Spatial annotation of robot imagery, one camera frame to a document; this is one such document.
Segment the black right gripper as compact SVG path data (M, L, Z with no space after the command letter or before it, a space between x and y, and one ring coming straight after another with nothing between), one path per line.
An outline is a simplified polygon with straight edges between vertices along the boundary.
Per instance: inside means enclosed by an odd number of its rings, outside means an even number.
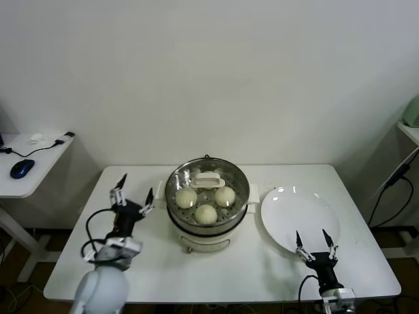
M296 231L296 253L303 262L306 262L308 268L316 272L320 290L342 288L342 284L339 283L334 272L334 267L337 264L338 245L334 243L325 229L322 230L322 233L329 252L308 253L303 247L299 232Z

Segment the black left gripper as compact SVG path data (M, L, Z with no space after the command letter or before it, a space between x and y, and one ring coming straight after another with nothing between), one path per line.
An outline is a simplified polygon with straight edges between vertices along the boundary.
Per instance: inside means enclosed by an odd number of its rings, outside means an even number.
M136 222L142 220L154 209L153 188L150 188L145 205L126 200L123 187L127 178L125 173L122 179L109 192L111 206L115 207L115 220L113 226L113 237L132 237Z

